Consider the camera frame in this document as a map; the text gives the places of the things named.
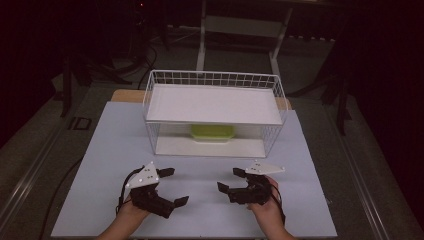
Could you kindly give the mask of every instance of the human hand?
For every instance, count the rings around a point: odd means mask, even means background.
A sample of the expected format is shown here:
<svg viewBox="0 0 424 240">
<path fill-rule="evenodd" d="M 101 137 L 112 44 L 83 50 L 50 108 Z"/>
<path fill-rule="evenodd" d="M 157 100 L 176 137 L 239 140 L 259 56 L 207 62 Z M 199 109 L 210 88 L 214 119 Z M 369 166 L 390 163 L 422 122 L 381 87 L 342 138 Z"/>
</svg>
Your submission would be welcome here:
<svg viewBox="0 0 424 240">
<path fill-rule="evenodd" d="M 278 193 L 278 183 L 268 177 L 270 184 L 273 186 L 272 195 L 275 199 L 279 199 Z M 280 209 L 280 203 L 274 201 L 272 197 L 263 204 L 251 203 L 248 204 L 248 209 L 252 210 L 255 214 L 256 221 L 259 224 L 259 227 L 262 229 L 262 232 L 267 236 L 268 239 L 295 239 L 284 227 L 282 212 Z"/>
<path fill-rule="evenodd" d="M 130 195 L 124 201 L 115 220 L 96 239 L 119 240 L 128 239 L 150 213 L 132 204 Z"/>
</svg>

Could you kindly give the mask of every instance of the black cable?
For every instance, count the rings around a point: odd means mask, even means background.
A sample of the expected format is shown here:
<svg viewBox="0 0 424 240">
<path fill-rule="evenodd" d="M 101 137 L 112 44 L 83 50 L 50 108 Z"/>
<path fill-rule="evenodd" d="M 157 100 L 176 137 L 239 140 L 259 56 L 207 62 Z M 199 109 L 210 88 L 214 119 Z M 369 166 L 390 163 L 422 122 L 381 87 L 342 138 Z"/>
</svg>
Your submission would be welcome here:
<svg viewBox="0 0 424 240">
<path fill-rule="evenodd" d="M 281 215 L 281 220 L 283 220 L 283 224 L 286 225 L 286 215 L 284 214 L 283 211 L 283 199 L 281 198 L 281 194 L 280 191 L 278 190 L 277 187 L 275 187 L 274 185 L 270 184 L 278 193 L 278 198 L 277 199 L 274 194 L 271 194 L 272 199 L 274 200 L 274 202 L 278 205 L 278 208 L 280 210 L 280 215 Z"/>
<path fill-rule="evenodd" d="M 50 199 L 49 202 L 49 206 L 47 207 L 47 213 L 46 216 L 44 217 L 44 221 L 43 221 L 43 225 L 41 227 L 41 233 L 40 236 L 38 237 L 39 240 L 43 239 L 43 235 L 44 235 L 44 231 L 47 225 L 47 219 L 49 218 L 50 215 L 50 210 L 53 206 L 53 202 L 54 199 L 56 198 L 57 192 L 59 191 L 60 187 L 62 186 L 62 183 L 65 181 L 65 179 L 68 177 L 69 173 L 79 164 L 81 163 L 83 158 L 80 158 L 78 161 L 76 161 L 71 168 L 68 169 L 68 171 L 65 173 L 65 175 L 63 176 L 63 178 L 60 180 L 59 185 L 56 187 L 54 193 L 53 193 L 53 197 Z"/>
<path fill-rule="evenodd" d="M 118 206 L 116 206 L 116 208 L 115 208 L 116 214 L 118 214 L 119 209 L 121 209 L 122 205 L 124 205 L 125 203 L 127 203 L 127 202 L 131 201 L 131 200 L 128 200 L 128 201 L 124 202 L 125 185 L 127 185 L 128 181 L 130 180 L 130 178 L 132 177 L 132 175 L 134 175 L 134 174 L 136 174 L 136 173 L 139 173 L 141 170 L 143 170 L 143 168 L 144 168 L 144 166 L 142 166 L 142 167 L 141 167 L 141 168 L 139 168 L 139 169 L 136 169 L 136 170 L 132 171 L 132 172 L 131 172 L 130 174 L 128 174 L 128 176 L 125 178 L 124 184 L 122 185 L 122 189 L 121 189 L 121 195 L 120 195 L 120 196 L 119 196 L 119 198 L 118 198 Z"/>
<path fill-rule="evenodd" d="M 150 62 L 150 60 L 146 57 L 146 63 L 148 65 L 148 68 L 146 70 L 146 72 L 144 72 L 143 76 L 141 76 L 140 81 L 138 82 L 138 86 L 137 86 L 137 90 L 140 90 L 140 86 L 141 83 L 143 82 L 144 78 L 146 77 L 147 73 L 149 73 L 151 70 L 155 69 L 155 62 L 158 56 L 158 52 L 156 51 L 156 49 L 154 49 L 152 46 L 149 45 L 149 48 L 152 49 L 153 53 L 154 53 L 154 58 L 153 61 Z"/>
</svg>

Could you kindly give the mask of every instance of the table surface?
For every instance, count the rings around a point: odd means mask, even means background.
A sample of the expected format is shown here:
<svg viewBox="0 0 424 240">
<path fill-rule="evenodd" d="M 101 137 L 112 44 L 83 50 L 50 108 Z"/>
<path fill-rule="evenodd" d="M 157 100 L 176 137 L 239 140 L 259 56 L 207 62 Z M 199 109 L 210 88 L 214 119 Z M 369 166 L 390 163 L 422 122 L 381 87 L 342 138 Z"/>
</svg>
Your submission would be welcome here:
<svg viewBox="0 0 424 240">
<path fill-rule="evenodd" d="M 141 91 L 117 91 L 108 102 L 52 231 L 53 237 L 93 237 L 114 219 L 123 180 L 133 169 L 153 161 L 173 167 L 161 179 L 160 196 L 173 200 L 190 196 L 169 219 L 149 216 L 136 238 L 261 238 L 263 233 L 245 206 L 232 204 L 217 189 L 217 181 L 245 187 L 232 168 L 252 159 L 154 155 L 142 118 Z M 337 233 L 295 111 L 271 150 L 268 163 L 286 172 L 272 175 L 280 183 L 287 229 L 298 237 L 334 237 Z"/>
</svg>

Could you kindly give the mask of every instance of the white wire basket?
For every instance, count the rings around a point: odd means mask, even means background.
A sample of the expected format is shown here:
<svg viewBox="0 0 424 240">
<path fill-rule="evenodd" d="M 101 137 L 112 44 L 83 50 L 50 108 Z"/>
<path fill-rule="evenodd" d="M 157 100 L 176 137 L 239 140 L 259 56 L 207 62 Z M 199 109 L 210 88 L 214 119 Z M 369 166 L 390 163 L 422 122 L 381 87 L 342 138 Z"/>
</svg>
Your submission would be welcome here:
<svg viewBox="0 0 424 240">
<path fill-rule="evenodd" d="M 153 70 L 143 99 L 160 155 L 265 158 L 287 110 L 281 80 L 269 74 Z"/>
</svg>

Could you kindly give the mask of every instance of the forearm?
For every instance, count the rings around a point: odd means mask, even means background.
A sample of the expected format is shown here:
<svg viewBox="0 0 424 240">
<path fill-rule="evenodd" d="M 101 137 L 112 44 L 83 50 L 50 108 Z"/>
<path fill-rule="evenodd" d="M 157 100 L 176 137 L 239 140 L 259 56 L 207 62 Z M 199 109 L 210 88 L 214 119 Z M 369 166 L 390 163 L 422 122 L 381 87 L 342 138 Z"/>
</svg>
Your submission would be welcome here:
<svg viewBox="0 0 424 240">
<path fill-rule="evenodd" d="M 119 215 L 116 216 L 112 224 L 96 239 L 97 240 L 124 240 L 128 239 L 131 234 L 137 230 L 140 224 L 143 222 L 147 214 L 139 214 L 131 216 L 129 219 L 127 216 Z"/>
<path fill-rule="evenodd" d="M 269 240 L 292 240 L 296 239 L 293 237 L 284 227 L 282 221 L 274 221 L 273 224 L 269 224 L 269 221 L 261 221 L 256 217 L 262 232 Z"/>
</svg>

